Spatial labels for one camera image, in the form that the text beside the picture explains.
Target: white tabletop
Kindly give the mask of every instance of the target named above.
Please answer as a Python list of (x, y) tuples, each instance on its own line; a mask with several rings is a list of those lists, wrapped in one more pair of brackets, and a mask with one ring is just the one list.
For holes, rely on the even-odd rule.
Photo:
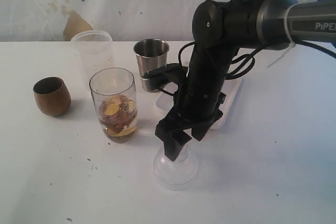
[[(169, 44), (176, 62), (184, 42)], [(335, 222), (336, 60), (297, 46), (266, 68), (281, 52), (258, 54), (222, 129), (192, 140), (198, 180), (168, 191), (152, 178), (158, 94), (142, 90), (133, 45), (113, 46), (136, 77), (139, 130), (108, 145), (68, 43), (0, 43), (1, 224)], [(35, 105), (47, 76), (71, 93), (59, 118)]]

